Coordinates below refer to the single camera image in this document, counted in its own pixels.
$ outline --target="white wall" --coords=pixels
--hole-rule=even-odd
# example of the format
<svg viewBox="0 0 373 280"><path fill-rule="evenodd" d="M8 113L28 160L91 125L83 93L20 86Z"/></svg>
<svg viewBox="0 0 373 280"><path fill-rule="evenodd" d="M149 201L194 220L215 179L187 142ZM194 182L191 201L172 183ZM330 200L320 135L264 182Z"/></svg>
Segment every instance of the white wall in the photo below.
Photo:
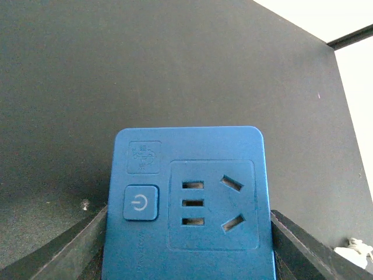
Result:
<svg viewBox="0 0 373 280"><path fill-rule="evenodd" d="M255 2L325 42L373 24L373 0ZM373 200L373 37L336 51L336 58Z"/></svg>

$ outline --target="square socket panel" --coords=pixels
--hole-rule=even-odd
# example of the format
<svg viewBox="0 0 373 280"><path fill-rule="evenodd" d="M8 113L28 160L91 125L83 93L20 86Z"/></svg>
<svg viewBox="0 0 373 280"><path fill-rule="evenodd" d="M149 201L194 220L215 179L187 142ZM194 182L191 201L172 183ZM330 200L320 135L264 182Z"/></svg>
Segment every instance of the square socket panel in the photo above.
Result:
<svg viewBox="0 0 373 280"><path fill-rule="evenodd" d="M169 244L187 250L258 246L254 164L250 160L171 163Z"/></svg>

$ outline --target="dark gray panel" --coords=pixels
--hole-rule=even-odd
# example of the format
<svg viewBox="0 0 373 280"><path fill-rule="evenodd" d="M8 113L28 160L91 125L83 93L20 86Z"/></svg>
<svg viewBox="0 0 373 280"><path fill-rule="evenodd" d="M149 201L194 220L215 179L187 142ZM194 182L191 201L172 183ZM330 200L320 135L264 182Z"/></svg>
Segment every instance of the dark gray panel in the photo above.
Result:
<svg viewBox="0 0 373 280"><path fill-rule="evenodd" d="M82 199L106 199L126 127L254 125L273 209L325 244L373 243L324 42L252 1L3 1L1 11L2 266L85 217Z"/></svg>

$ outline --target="power symbol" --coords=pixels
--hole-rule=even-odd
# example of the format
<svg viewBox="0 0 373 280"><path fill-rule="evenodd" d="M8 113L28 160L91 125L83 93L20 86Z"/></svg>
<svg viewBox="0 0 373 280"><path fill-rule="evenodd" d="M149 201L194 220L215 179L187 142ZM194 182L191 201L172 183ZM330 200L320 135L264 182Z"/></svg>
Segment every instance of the power symbol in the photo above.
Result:
<svg viewBox="0 0 373 280"><path fill-rule="evenodd" d="M147 207L147 198L143 194L135 195L135 198L139 198L139 197L141 197L144 200L144 206L142 206L141 208L135 206L134 210L136 210L136 211L143 211ZM139 201L139 200L133 200L133 201L131 201L131 204L141 204L141 201Z"/></svg>

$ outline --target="socket outlet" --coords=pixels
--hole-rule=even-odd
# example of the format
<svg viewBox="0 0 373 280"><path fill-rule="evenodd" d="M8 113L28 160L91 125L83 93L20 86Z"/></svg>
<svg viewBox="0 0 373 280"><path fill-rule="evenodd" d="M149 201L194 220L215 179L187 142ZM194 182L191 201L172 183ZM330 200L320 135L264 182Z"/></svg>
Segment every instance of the socket outlet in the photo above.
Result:
<svg viewBox="0 0 373 280"><path fill-rule="evenodd" d="M173 161L169 197L170 247L247 250L258 246L252 161Z"/></svg>
<svg viewBox="0 0 373 280"><path fill-rule="evenodd" d="M101 277L275 279L260 131L121 131L115 139Z"/></svg>

